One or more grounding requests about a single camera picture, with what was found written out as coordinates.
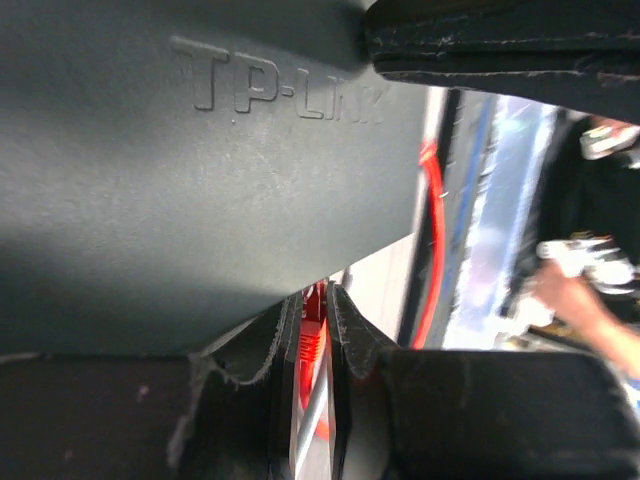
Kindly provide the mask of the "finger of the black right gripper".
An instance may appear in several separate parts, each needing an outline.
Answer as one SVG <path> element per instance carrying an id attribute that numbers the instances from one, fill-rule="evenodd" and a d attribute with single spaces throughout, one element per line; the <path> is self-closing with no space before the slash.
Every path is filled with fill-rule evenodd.
<path id="1" fill-rule="evenodd" d="M 363 27 L 389 81 L 639 121 L 636 1 L 377 1 Z"/>

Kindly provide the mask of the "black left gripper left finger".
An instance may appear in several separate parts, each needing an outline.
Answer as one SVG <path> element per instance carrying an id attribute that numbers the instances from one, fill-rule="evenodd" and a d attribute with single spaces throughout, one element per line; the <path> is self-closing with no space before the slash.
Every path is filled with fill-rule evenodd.
<path id="1" fill-rule="evenodd" d="M 1 361 L 5 479 L 290 479 L 303 297 L 210 353 Z"/>

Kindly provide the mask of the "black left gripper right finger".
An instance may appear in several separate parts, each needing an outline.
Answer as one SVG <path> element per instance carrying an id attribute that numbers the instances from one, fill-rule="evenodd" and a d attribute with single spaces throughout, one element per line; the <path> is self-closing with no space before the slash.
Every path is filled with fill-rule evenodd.
<path id="1" fill-rule="evenodd" d="M 327 288 L 335 479 L 635 479 L 639 423 L 597 358 L 404 349 Z"/>

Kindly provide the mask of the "operator hand in background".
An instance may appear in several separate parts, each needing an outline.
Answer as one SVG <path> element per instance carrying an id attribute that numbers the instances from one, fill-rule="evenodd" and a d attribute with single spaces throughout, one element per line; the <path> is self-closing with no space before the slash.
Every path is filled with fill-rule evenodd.
<path id="1" fill-rule="evenodd" d="M 546 261 L 534 275 L 534 296 L 607 360 L 639 377 L 639 334 L 610 312 L 582 278 L 566 277 L 557 263 Z"/>

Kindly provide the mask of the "aluminium front rail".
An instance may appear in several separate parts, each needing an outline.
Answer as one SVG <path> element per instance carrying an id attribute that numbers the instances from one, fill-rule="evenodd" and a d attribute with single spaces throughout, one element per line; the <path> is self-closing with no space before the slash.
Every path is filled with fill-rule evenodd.
<path id="1" fill-rule="evenodd" d="M 556 107 L 489 95 L 472 137 L 472 190 L 462 197 L 453 239 L 457 266 L 445 349 L 488 350 L 506 330 L 502 317 L 520 282 L 514 268 L 546 152 Z"/>

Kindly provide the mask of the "black network switch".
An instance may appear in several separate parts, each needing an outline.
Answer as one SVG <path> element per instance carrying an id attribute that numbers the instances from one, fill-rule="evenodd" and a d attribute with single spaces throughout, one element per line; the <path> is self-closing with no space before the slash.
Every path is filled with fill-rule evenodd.
<path id="1" fill-rule="evenodd" d="M 363 1 L 5 1 L 1 350 L 173 354 L 411 231 Z"/>

